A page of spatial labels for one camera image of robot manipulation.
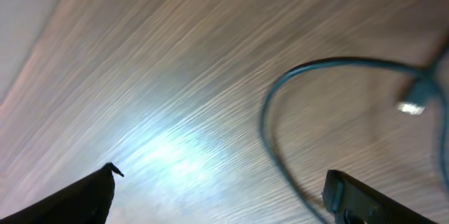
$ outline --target usb cable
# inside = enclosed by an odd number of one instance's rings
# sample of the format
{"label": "usb cable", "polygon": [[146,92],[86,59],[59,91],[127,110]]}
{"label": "usb cable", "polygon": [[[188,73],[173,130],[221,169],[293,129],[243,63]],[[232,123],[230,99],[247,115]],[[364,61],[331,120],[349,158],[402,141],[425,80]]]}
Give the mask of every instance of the usb cable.
{"label": "usb cable", "polygon": [[[446,100],[446,96],[443,92],[443,89],[438,84],[438,82],[433,78],[431,74],[428,72],[423,72],[422,70],[403,64],[400,62],[388,61],[388,60],[379,60],[373,58],[327,58],[322,60],[316,60],[313,62],[307,62],[302,65],[298,65],[293,69],[287,71],[282,76],[280,76],[268,90],[265,99],[262,104],[262,110],[260,112],[259,118],[259,134],[262,140],[262,144],[267,151],[267,154],[272,159],[274,165],[278,169],[279,173],[285,178],[287,184],[292,188],[293,192],[296,194],[297,198],[304,204],[304,206],[310,211],[310,213],[316,217],[316,219],[320,223],[327,223],[324,216],[322,216],[318,210],[312,206],[306,196],[306,193],[302,190],[302,188],[296,183],[295,177],[293,177],[288,170],[285,162],[282,158],[281,153],[279,152],[279,148],[276,145],[276,142],[273,141],[271,137],[271,133],[267,127],[267,120],[269,114],[269,108],[271,106],[271,102],[276,95],[277,91],[290,79],[293,77],[302,74],[304,72],[308,72],[310,70],[318,70],[325,69],[329,67],[338,67],[338,66],[355,66],[355,67],[375,67],[382,68],[386,70],[392,70],[396,72],[402,72],[409,74],[413,77],[419,79],[413,88],[417,88],[417,96],[412,97],[416,99],[412,99],[413,102],[418,102],[417,105],[424,105],[425,101],[431,95],[435,95],[436,98],[440,100],[441,104],[441,119],[438,120],[440,124],[440,134],[439,134],[439,146],[438,146],[438,157],[439,157],[439,171],[441,173],[441,177],[443,180],[443,184],[445,185],[446,192],[449,193],[449,172],[448,172],[448,157],[447,157],[447,139],[446,132],[448,130],[448,103]],[[428,95],[426,98],[422,99],[418,95]]]}
{"label": "usb cable", "polygon": [[[427,68],[422,70],[423,74],[435,77],[438,65],[444,57],[449,54],[449,37],[446,38],[444,45],[441,47],[434,61]],[[414,79],[409,85],[398,102],[398,110],[411,115],[422,114],[426,107],[427,101],[434,96],[435,93],[429,87],[428,83],[422,79]]]}

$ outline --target usb connector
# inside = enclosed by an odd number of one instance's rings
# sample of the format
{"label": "usb connector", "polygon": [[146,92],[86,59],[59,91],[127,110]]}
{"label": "usb connector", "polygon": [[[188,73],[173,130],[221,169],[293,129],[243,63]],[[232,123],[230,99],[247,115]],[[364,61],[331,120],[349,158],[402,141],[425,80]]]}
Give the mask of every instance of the usb connector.
{"label": "usb connector", "polygon": [[[449,35],[445,38],[444,44],[439,48],[436,57],[431,64],[424,69],[424,73],[434,76],[440,61],[449,54]],[[398,110],[411,115],[422,114],[426,107],[427,101],[434,95],[430,86],[426,81],[416,79],[406,89],[402,99],[398,102]]]}
{"label": "usb connector", "polygon": [[430,87],[421,79],[415,80],[398,103],[398,110],[411,115],[422,114],[427,101],[433,96]]}

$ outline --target cable plug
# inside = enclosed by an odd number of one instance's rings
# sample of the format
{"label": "cable plug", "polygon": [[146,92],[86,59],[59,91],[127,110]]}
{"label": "cable plug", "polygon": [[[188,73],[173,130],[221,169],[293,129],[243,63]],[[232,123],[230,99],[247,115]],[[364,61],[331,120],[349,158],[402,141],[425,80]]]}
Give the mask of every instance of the cable plug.
{"label": "cable plug", "polygon": [[427,101],[433,96],[433,92],[428,84],[416,79],[406,89],[401,101],[398,103],[398,110],[411,115],[422,114]]}

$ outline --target wood grain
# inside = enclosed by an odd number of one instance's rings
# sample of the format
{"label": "wood grain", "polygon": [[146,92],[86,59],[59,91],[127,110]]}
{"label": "wood grain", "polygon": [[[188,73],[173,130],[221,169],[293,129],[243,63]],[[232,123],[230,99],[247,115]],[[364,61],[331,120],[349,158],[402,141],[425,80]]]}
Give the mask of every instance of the wood grain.
{"label": "wood grain", "polygon": [[[260,144],[267,87],[339,55],[424,65],[448,27],[449,0],[62,0],[0,108],[0,216],[112,161],[108,223],[314,223]],[[341,169],[449,223],[438,105],[396,111],[407,81],[343,67],[281,90],[272,127],[316,200]]]}

